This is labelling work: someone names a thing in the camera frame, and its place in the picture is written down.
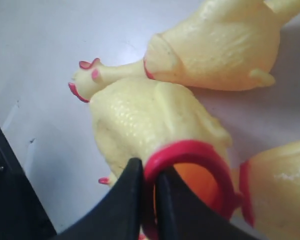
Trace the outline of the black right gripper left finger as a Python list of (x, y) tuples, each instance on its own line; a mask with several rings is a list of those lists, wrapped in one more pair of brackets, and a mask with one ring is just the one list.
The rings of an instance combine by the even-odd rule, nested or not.
[(143, 166), (132, 158), (107, 195), (83, 218), (54, 237), (55, 240), (137, 240)]

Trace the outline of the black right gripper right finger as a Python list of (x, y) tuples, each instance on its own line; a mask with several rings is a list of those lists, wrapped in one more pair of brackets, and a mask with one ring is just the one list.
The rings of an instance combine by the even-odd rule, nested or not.
[(156, 179), (156, 213), (160, 240), (254, 240), (203, 203), (173, 167)]

